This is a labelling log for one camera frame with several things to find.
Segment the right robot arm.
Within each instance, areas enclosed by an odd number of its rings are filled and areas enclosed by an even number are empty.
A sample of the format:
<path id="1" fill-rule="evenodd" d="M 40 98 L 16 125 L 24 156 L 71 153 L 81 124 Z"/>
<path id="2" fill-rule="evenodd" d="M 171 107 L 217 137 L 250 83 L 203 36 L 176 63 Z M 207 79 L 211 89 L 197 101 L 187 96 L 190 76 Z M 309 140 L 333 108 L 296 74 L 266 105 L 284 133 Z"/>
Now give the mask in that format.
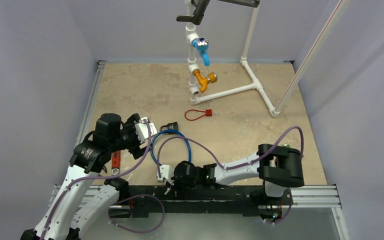
<path id="1" fill-rule="evenodd" d="M 268 204 L 280 198 L 282 188 L 305 185 L 302 153 L 294 148 L 260 144 L 257 152 L 237 161 L 195 166 L 188 161 L 179 163 L 169 174 L 169 184 L 179 189 L 220 188 L 232 183 L 259 178 L 265 187 L 260 196 Z"/>

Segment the black padlock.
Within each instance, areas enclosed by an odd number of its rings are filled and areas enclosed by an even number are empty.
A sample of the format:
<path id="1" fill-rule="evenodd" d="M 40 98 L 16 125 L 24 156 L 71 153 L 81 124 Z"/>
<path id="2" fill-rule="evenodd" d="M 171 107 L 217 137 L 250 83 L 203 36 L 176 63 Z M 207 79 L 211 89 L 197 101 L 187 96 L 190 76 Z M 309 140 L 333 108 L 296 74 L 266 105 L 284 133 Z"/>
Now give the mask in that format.
<path id="1" fill-rule="evenodd" d="M 166 125 L 162 125 L 159 129 L 160 132 L 165 130 L 178 131 L 179 130 L 178 122 L 175 121 L 175 122 L 167 123 Z"/>

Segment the orange faucet valve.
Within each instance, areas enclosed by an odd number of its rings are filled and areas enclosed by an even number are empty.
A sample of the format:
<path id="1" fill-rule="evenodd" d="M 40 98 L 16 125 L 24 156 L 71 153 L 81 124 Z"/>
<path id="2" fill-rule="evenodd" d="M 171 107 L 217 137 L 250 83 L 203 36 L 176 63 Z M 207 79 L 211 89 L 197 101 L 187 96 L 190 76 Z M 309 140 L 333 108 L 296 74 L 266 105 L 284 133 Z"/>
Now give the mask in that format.
<path id="1" fill-rule="evenodd" d="M 200 85 L 199 91 L 201 93 L 204 93 L 207 90 L 209 84 L 216 83 L 218 80 L 215 72 L 211 72 L 207 76 L 202 77 L 201 71 L 199 69 L 195 69 L 192 74 L 195 76 L 197 82 Z"/>

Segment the blue faucet valve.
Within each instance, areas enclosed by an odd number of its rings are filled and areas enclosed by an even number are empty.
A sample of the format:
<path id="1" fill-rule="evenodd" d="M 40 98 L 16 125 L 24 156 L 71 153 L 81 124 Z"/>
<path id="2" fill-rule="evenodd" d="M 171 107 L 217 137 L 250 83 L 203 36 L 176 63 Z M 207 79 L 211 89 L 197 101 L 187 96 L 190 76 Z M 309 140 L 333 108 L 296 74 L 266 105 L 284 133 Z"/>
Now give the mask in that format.
<path id="1" fill-rule="evenodd" d="M 202 58 L 205 67 L 209 67 L 211 64 L 208 54 L 209 40 L 206 37 L 199 37 L 192 41 L 192 46 L 196 48 L 200 57 Z"/>

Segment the white diagonal pole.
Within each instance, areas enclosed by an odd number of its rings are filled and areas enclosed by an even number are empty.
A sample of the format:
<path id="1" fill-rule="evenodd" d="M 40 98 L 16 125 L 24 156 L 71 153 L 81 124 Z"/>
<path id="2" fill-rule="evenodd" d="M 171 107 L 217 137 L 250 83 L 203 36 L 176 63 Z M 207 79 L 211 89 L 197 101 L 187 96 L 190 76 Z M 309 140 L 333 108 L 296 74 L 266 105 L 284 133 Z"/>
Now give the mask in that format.
<path id="1" fill-rule="evenodd" d="M 316 57 L 318 51 L 323 46 L 324 42 L 328 38 L 331 31 L 334 29 L 335 25 L 337 24 L 338 20 L 340 19 L 341 15 L 345 12 L 347 9 L 350 0 L 339 0 L 337 4 L 335 5 L 332 13 L 327 18 L 325 24 L 323 25 L 322 29 L 320 30 L 319 34 L 317 35 L 316 39 L 311 45 L 311 48 L 307 51 L 304 59 L 302 60 L 301 64 L 299 65 L 299 68 L 295 71 L 295 75 L 290 81 L 286 91 L 284 92 L 283 96 L 281 97 L 280 101 L 276 105 L 276 107 L 270 111 L 271 115 L 275 118 L 277 117 L 284 105 L 286 104 L 287 100 L 292 95 L 295 88 L 298 86 L 300 80 L 303 78 L 305 72 L 310 67 L 311 63 L 313 62 L 314 58 Z"/>

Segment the red handled adjustable wrench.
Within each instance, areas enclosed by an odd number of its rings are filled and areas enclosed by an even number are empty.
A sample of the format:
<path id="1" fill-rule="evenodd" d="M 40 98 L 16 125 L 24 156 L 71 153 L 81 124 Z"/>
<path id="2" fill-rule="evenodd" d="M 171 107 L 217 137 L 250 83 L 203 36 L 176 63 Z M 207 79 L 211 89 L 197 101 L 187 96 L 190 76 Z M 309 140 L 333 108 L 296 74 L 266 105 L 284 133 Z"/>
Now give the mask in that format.
<path id="1" fill-rule="evenodd" d="M 111 155 L 111 174 L 113 176 L 120 173 L 121 166 L 121 151 L 115 151 Z"/>

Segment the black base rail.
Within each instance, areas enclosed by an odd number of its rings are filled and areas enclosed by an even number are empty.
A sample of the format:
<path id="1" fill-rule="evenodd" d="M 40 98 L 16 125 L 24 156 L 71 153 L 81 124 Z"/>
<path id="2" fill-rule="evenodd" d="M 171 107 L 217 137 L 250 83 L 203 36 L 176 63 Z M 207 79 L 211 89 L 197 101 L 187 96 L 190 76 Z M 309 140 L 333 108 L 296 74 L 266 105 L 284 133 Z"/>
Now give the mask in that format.
<path id="1" fill-rule="evenodd" d="M 230 214 L 277 220 L 282 208 L 294 201 L 286 190 L 281 197 L 269 197 L 264 187 L 234 185 L 220 188 L 196 187 L 174 190 L 162 185 L 130 185 L 121 190 L 113 206 L 126 210 L 133 218 L 147 218 L 152 213 Z"/>

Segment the white PVC pipe frame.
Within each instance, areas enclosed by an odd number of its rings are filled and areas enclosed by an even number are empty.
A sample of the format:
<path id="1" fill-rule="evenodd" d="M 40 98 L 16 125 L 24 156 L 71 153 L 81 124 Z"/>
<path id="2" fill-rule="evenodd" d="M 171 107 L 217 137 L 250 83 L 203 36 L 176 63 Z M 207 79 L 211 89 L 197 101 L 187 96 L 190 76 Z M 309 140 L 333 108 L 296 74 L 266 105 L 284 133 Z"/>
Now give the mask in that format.
<path id="1" fill-rule="evenodd" d="M 198 106 L 199 104 L 211 102 L 223 97 L 247 91 L 256 91 L 257 95 L 259 95 L 265 103 L 269 114 L 272 116 L 271 110 L 273 110 L 275 106 L 270 100 L 268 93 L 265 91 L 262 82 L 252 70 L 247 59 L 260 7 L 252 9 L 253 11 L 250 17 L 243 51 L 240 58 L 235 63 L 217 62 L 213 66 L 204 66 L 201 56 L 196 48 L 192 46 L 192 41 L 205 36 L 197 32 L 198 25 L 185 23 L 185 40 L 188 48 L 187 70 L 189 75 L 189 102 L 191 105 Z M 217 75 L 217 82 L 210 83 L 204 93 L 200 92 L 201 86 L 196 77 L 192 74 L 195 69 L 200 70 L 202 77 L 206 77 L 211 72 L 214 72 Z"/>

